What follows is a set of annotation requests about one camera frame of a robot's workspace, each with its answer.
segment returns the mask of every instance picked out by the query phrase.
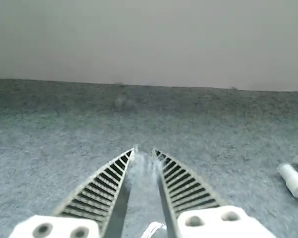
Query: white cable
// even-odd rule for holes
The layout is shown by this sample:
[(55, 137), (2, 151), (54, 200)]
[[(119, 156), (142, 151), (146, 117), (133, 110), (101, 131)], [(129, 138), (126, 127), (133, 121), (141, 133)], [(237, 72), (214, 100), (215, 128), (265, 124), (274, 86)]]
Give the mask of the white cable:
[(165, 224), (160, 222), (151, 222), (140, 238), (150, 238), (159, 229), (167, 229)]

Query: white wall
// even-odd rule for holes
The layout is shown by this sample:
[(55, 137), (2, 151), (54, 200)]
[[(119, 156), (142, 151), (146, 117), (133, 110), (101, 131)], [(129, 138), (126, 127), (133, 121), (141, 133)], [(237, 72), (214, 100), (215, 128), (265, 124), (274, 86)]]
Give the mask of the white wall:
[(298, 0), (0, 0), (0, 78), (298, 90)]

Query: screw hole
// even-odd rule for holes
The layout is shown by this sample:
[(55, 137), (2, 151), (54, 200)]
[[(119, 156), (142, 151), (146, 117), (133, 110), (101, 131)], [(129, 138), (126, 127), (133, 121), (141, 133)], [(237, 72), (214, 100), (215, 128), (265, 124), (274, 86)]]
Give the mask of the screw hole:
[(34, 229), (32, 234), (35, 238), (44, 238), (44, 237), (47, 237), (51, 233), (52, 229), (53, 229), (52, 224), (43, 223), (43, 224), (38, 225)]
[(88, 232), (89, 230), (87, 227), (78, 227), (71, 232), (71, 238), (86, 238), (88, 236)]
[(230, 222), (233, 222), (233, 221), (237, 221), (237, 220), (240, 220), (240, 217), (239, 215), (236, 213), (236, 212), (226, 212), (224, 213), (222, 216), (221, 216), (221, 219), (223, 221), (230, 221)]
[(185, 225), (187, 227), (199, 227), (199, 226), (203, 226), (204, 222), (198, 216), (193, 216), (193, 217), (188, 218), (185, 221)]

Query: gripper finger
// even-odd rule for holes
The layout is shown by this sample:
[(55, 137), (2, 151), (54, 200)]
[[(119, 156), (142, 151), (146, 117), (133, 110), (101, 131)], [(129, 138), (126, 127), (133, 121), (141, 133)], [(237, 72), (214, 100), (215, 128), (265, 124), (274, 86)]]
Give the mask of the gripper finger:
[(54, 211), (54, 216), (94, 220), (101, 238), (119, 238), (124, 226), (131, 183), (128, 170), (134, 159), (130, 149), (98, 169)]

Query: gray carpet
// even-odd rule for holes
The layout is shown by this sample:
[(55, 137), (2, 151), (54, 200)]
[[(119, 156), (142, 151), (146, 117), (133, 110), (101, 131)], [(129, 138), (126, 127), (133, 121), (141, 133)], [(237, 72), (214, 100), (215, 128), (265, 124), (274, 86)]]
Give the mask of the gray carpet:
[[(276, 171), (298, 153), (298, 92), (28, 80), (0, 80), (0, 238), (134, 144), (191, 167), (276, 237), (298, 238), (298, 200)], [(140, 177), (123, 237), (152, 221), (163, 221), (158, 190)]]

